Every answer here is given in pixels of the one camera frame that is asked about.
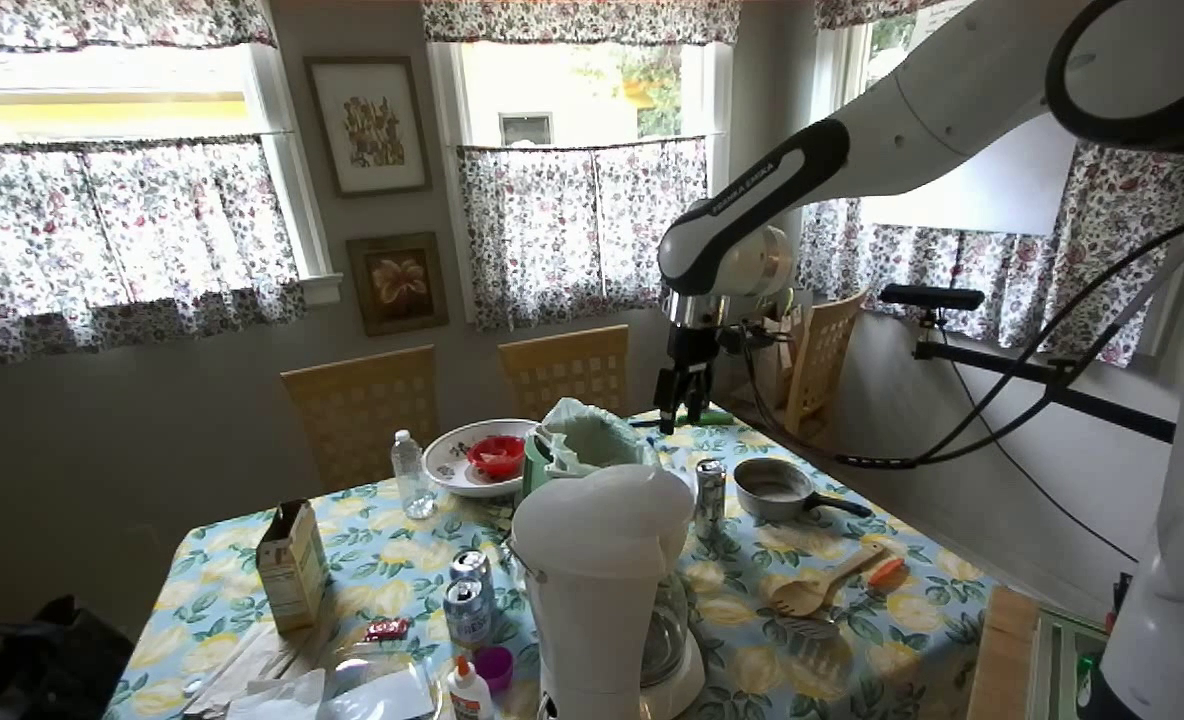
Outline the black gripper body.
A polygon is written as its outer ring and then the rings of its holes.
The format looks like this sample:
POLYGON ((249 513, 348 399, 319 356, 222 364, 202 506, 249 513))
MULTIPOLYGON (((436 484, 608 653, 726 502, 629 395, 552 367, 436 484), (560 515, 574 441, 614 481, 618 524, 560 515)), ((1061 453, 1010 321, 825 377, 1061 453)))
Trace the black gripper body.
POLYGON ((720 356, 720 298, 675 297, 667 309, 667 356, 679 399, 703 399, 713 389, 713 364, 720 356))

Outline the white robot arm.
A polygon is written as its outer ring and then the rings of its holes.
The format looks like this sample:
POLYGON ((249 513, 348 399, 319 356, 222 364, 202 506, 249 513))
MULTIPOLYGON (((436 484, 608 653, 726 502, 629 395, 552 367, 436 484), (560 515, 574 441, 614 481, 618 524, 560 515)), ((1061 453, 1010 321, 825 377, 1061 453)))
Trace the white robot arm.
MULTIPOLYGON (((1108 149, 1184 156, 1184 0, 974 0, 879 85, 792 131, 663 230, 657 406, 709 404, 737 243, 792 204, 912 191, 1032 116, 1108 149)), ((1151 546, 1098 670, 1105 720, 1184 720, 1184 378, 1151 546)))

